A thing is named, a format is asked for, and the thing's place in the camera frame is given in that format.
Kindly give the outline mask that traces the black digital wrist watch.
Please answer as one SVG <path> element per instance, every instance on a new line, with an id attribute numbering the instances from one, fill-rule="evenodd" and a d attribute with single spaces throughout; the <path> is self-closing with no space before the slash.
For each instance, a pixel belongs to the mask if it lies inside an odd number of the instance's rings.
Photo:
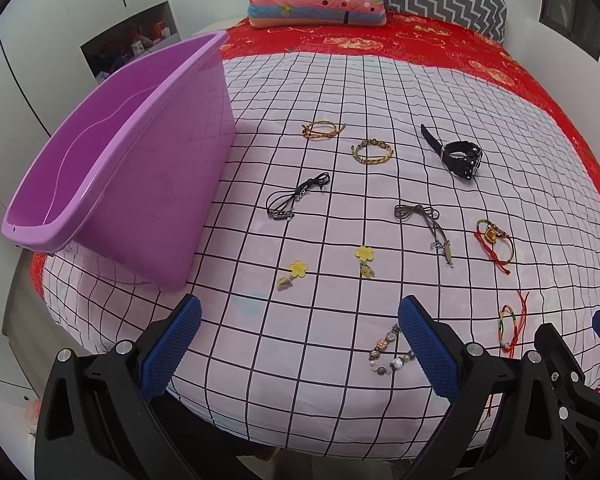
<path id="1" fill-rule="evenodd" d="M 478 144 L 469 141 L 442 144 L 425 125 L 420 126 L 420 133 L 451 174 L 463 180 L 472 180 L 475 177 L 483 155 Z"/>

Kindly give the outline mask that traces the white black grid cloth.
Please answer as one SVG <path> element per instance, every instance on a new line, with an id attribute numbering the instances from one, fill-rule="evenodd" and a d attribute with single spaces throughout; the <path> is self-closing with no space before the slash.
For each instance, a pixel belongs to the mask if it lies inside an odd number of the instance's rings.
<path id="1" fill-rule="evenodd" d="M 405 340 L 370 357 L 407 295 L 496 355 L 553 324 L 600 389 L 600 196 L 547 112 L 460 70 L 379 56 L 224 68 L 236 136 L 185 282 L 201 326 L 169 387 L 195 414 L 317 455 L 416 455 L 448 404 Z M 472 180 L 421 125 L 482 148 Z M 278 289 L 296 260 L 306 276 Z"/>

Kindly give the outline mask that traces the colourful striped pillow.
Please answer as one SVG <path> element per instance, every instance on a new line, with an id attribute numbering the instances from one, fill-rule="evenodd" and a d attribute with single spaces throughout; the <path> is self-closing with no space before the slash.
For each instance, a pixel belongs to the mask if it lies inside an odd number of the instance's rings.
<path id="1" fill-rule="evenodd" d="M 249 0 L 252 26 L 269 28 L 292 24 L 386 24 L 385 0 Z"/>

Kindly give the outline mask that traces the white wardrobe with niche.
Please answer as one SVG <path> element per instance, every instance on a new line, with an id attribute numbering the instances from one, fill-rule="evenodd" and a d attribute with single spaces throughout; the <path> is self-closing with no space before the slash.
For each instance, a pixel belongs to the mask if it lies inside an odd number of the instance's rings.
<path id="1" fill-rule="evenodd" d="M 6 206 L 30 163 L 96 78 L 84 46 L 166 0 L 10 0 L 0 14 L 0 401 L 35 393 L 2 333 L 20 249 L 1 233 Z"/>

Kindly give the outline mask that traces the red patterned bed sheet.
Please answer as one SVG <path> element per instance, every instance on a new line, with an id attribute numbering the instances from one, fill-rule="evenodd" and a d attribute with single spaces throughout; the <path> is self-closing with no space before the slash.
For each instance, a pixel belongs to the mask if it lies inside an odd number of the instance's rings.
<path id="1" fill-rule="evenodd" d="M 460 25 L 412 14 L 388 15 L 382 26 L 291 25 L 268 28 L 248 20 L 227 29 L 222 58 L 309 52 L 379 55 L 423 66 L 454 68 L 514 92 L 557 122 L 600 194 L 600 164 L 566 113 L 496 41 Z"/>

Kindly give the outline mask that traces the dark window frame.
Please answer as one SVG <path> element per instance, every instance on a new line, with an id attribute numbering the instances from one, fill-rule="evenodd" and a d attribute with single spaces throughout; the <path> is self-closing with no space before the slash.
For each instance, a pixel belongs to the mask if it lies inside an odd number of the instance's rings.
<path id="1" fill-rule="evenodd" d="M 600 10 L 593 0 L 542 0 L 539 21 L 600 59 Z"/>

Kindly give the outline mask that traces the yellow flower hair clip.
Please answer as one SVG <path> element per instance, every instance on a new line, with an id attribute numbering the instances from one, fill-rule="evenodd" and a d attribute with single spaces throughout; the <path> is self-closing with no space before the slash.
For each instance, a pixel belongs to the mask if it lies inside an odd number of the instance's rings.
<path id="1" fill-rule="evenodd" d="M 301 260 L 296 260 L 288 266 L 288 274 L 279 278 L 276 282 L 278 289 L 286 289 L 292 285 L 297 278 L 304 278 L 309 266 Z"/>

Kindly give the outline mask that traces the purple plastic tub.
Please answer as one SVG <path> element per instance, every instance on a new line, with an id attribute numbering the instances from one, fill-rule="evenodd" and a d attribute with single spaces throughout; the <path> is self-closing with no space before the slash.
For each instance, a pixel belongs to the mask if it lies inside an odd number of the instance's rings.
<path id="1" fill-rule="evenodd" d="M 2 222 L 15 245 L 78 244 L 113 280 L 183 287 L 236 133 L 218 30 L 110 76 L 32 162 Z"/>

